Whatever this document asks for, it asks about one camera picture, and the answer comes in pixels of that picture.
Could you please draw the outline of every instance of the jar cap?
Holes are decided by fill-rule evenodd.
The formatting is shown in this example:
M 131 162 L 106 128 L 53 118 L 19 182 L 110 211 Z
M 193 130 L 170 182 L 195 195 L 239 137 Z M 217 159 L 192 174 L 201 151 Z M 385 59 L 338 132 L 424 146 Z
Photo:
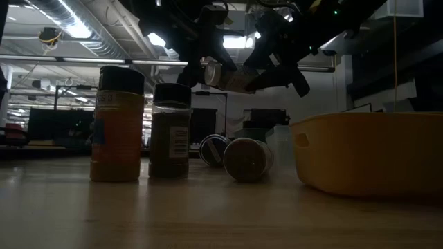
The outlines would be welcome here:
M 98 90 L 122 91 L 143 95 L 145 92 L 145 76 L 128 68 L 103 66 L 100 68 Z
M 209 135 L 200 143 L 200 158 L 209 166 L 223 167 L 223 155 L 230 140 L 214 134 Z
M 191 105 L 191 88 L 177 83 L 157 84 L 154 89 L 154 103 L 175 101 Z

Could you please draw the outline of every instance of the yellow basket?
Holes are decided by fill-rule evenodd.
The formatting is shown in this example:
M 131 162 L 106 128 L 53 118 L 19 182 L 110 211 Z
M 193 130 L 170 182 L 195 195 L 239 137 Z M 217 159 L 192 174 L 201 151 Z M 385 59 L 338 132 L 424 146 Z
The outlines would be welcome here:
M 302 182 L 346 196 L 443 192 L 443 115 L 340 113 L 291 125 Z

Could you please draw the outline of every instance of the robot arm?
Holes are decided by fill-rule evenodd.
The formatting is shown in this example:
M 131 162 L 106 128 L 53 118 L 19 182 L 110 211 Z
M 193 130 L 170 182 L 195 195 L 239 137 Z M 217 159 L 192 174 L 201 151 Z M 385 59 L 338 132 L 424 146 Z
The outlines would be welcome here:
M 156 33 L 173 48 L 179 60 L 188 62 L 177 83 L 190 87 L 204 82 L 203 57 L 212 57 L 223 67 L 223 73 L 237 71 L 237 66 L 223 47 L 224 35 L 244 35 L 218 29 L 228 16 L 224 8 L 214 6 L 212 0 L 119 0 L 126 9 L 140 19 L 144 36 Z M 298 70 L 298 61 L 308 54 L 318 53 L 318 48 L 345 30 L 359 26 L 386 0 L 298 0 L 280 5 L 258 4 L 268 7 L 255 27 L 261 34 L 256 40 L 251 56 L 244 66 L 265 72 L 251 80 L 245 92 L 254 92 L 275 86 L 294 85 L 298 94 L 309 92 L 309 85 Z M 293 21 L 288 22 L 273 8 L 292 9 Z M 269 56 L 274 54 L 279 64 L 274 65 Z

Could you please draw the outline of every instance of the table surface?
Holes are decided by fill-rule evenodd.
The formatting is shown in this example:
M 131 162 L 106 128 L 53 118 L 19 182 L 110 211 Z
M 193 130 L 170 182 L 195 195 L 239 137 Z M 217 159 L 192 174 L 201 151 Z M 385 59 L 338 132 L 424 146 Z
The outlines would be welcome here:
M 293 167 L 256 184 L 191 160 L 187 179 L 92 183 L 89 159 L 0 161 L 0 248 L 443 248 L 435 203 L 331 196 Z

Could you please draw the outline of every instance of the ventilation duct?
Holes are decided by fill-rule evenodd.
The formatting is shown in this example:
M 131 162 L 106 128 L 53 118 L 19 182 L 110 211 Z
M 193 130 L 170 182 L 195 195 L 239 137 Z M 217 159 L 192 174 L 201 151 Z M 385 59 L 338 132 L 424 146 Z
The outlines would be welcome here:
M 26 2 L 43 15 L 46 15 L 70 36 L 78 39 L 94 40 L 80 43 L 98 57 L 128 57 L 127 53 L 80 1 L 26 0 Z

